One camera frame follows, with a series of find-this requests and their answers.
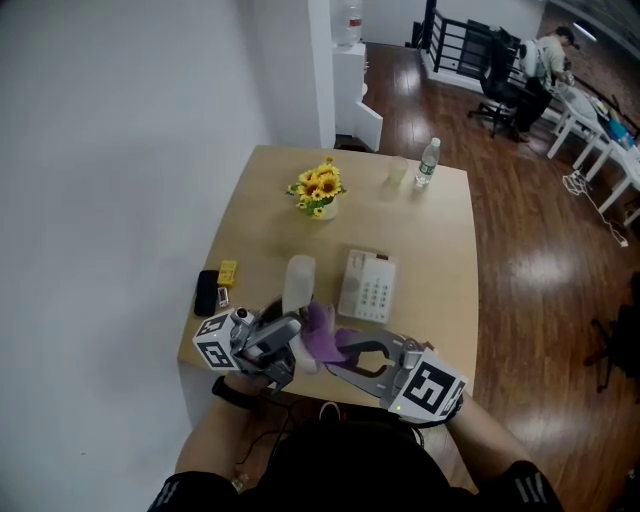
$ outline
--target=forearm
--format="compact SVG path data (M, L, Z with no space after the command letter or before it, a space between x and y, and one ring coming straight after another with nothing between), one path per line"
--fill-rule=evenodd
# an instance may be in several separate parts
M514 462L531 460L522 443L466 393L447 429L478 487L504 474Z
M250 411L220 397L213 400L213 405L185 442L176 473L204 471L232 480Z

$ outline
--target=yellow lego brick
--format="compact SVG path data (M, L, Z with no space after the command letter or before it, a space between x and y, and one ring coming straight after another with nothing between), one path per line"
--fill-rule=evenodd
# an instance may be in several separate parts
M220 264L220 275L218 275L218 286L231 288L235 281L237 261L223 260Z

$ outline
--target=seated person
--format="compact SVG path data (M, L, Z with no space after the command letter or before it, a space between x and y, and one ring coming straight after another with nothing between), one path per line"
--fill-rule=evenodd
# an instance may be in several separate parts
M345 503L358 510L378 510L384 503L399 510L562 510L524 446L469 395L450 413L446 427L478 494L450 487L434 460L403 430L340 421L339 413L327 421L322 412L321 421L303 426L278 446L256 488L238 494L231 480L250 415L247 397L258 395L267 381L232 372L223 382L226 389L217 392L187 439L176 474L164 483L150 512L252 505L329 510Z
M520 142L529 142L531 125L540 119L551 103L556 80L569 83L570 78L564 69L565 53L568 46L579 48L571 29L558 27L555 32L536 41L539 60L536 76L529 78L526 89L533 97L525 98L518 106L515 116L515 134Z

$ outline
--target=small battery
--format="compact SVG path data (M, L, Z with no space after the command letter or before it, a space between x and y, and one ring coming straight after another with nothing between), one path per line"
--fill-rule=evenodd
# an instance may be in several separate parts
M229 305L229 293L224 286L218 288L218 304L221 308L226 308Z

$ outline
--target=purple cloth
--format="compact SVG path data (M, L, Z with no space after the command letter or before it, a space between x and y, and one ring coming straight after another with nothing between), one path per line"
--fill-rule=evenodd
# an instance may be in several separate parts
M318 362L344 363L350 360L350 357L340 353L338 347L346 344L354 332L351 329L338 329L334 336L327 309L315 300L309 304L309 323L302 332L302 341Z

